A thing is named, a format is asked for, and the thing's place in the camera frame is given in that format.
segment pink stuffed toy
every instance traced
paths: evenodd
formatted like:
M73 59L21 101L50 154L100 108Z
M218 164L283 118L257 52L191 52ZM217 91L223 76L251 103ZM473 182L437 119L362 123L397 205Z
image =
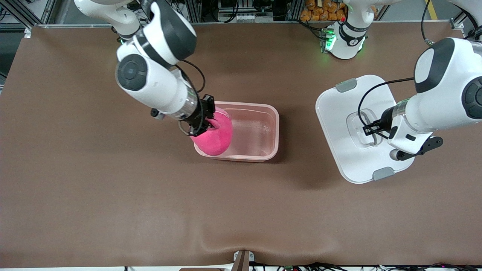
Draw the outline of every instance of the pink stuffed toy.
M226 111L216 107L214 118L208 121L213 127L209 127L206 132L197 137L191 136L191 139L205 154L220 155L228 149L233 138L231 117Z

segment brown tabletop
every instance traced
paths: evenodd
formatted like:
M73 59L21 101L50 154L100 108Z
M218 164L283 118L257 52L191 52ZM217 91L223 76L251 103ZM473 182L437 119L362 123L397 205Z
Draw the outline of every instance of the brown tabletop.
M459 34L425 28L433 40ZM238 249L270 264L481 264L482 125L437 132L444 146L409 169L355 185L315 113L341 81L412 76L426 49L419 23L373 24L345 61L296 24L196 31L189 60L206 93L279 111L275 158L198 155L174 120L117 86L110 29L35 28L0 96L1 267L222 264ZM397 100L415 93L413 82L390 88Z

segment black bracket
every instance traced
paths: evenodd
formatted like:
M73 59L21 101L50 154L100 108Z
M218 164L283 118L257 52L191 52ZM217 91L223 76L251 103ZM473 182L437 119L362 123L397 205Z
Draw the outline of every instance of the black bracket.
M425 140L425 143L422 145L422 147L416 154L410 154L399 150L397 152L397 160L405 161L418 155L424 155L427 151L436 149L442 146L442 144L443 144L443 139L440 136L432 136L427 140Z
M373 135L375 132L383 132L383 131L384 130L380 128L380 120L374 121L369 125L363 127L363 132L365 132L366 136Z
M203 120L201 121L201 104L202 104L202 116ZM192 136L196 137L200 134L206 132L211 124L207 119L214 118L214 97L211 95L204 95L204 97L198 103L196 108L196 112L194 112L191 116L183 119L185 122L189 124L189 132Z

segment pink plastic container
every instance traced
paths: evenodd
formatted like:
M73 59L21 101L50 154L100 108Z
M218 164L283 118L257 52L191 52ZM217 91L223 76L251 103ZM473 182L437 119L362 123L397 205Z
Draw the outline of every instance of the pink plastic container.
M251 103L215 102L233 120L233 139L221 155L209 156L196 144L196 151L205 157L240 162L264 162L278 152L280 115L272 106Z

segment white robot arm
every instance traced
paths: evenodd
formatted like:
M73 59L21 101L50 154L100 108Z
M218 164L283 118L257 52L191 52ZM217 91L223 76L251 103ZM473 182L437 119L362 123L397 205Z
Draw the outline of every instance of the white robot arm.
M452 129L482 120L482 44L446 38L418 58L413 97L388 108L368 125L389 134L395 160L407 160L441 145L431 140L437 130ZM371 134L365 127L365 134Z
M169 70L194 53L196 32L165 0L153 1L150 9L151 22L117 50L116 80L127 94L152 108L153 117L185 121L189 135L198 136L210 127L214 98L200 99L181 70Z
M110 23L124 40L130 39L141 24L134 12L123 6L132 0L74 0L83 14Z
M365 34L374 19L371 6L390 5L401 0L343 0L348 7L344 23L329 26L334 32L334 40L326 50L340 59L354 57L362 48ZM478 26L482 25L482 0L448 0L454 5L469 12Z

